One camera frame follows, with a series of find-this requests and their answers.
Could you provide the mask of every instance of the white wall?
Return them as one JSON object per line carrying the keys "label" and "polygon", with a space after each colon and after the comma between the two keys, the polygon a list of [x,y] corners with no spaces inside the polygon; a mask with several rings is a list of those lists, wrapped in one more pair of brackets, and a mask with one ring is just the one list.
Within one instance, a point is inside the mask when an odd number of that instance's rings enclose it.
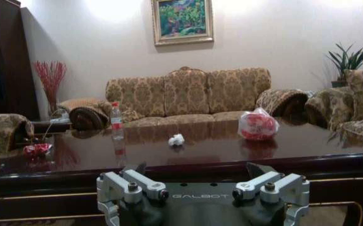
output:
{"label": "white wall", "polygon": [[[22,0],[30,61],[60,60],[58,100],[104,98],[114,77],[265,67],[273,88],[318,90],[336,76],[334,43],[363,45],[363,0],[212,0],[214,43],[154,47],[150,0]],[[41,113],[45,100],[34,77]]]}

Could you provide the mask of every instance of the plastic bottle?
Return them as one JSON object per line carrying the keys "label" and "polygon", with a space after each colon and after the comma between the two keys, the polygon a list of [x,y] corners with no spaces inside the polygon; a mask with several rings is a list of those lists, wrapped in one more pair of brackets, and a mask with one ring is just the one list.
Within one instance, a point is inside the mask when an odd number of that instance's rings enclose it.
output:
{"label": "plastic bottle", "polygon": [[124,138],[124,132],[121,123],[121,112],[118,110],[118,102],[112,103],[110,124],[112,124],[112,139],[121,140]]}

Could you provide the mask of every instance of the red decorative branches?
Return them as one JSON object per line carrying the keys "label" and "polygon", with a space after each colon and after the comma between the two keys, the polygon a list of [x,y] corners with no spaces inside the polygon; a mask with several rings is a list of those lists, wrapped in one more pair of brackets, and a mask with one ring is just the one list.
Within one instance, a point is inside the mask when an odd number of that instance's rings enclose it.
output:
{"label": "red decorative branches", "polygon": [[56,110],[56,93],[58,90],[60,82],[65,75],[66,67],[65,64],[58,61],[50,62],[50,66],[46,62],[36,61],[33,66],[42,83],[42,89],[49,102],[50,113],[53,113]]}

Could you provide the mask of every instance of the plastic bag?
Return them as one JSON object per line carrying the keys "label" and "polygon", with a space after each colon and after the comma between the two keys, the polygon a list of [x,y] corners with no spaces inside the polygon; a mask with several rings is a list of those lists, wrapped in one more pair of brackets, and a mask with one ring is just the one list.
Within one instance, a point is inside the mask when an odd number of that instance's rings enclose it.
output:
{"label": "plastic bag", "polygon": [[237,133],[248,140],[266,140],[273,137],[278,123],[262,108],[244,112],[238,119]]}

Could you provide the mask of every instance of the picture frame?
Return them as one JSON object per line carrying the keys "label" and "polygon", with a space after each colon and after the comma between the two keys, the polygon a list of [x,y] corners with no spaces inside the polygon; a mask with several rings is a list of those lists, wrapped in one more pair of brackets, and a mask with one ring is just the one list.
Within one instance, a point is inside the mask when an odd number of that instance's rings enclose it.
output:
{"label": "picture frame", "polygon": [[150,0],[154,46],[213,42],[212,0]]}

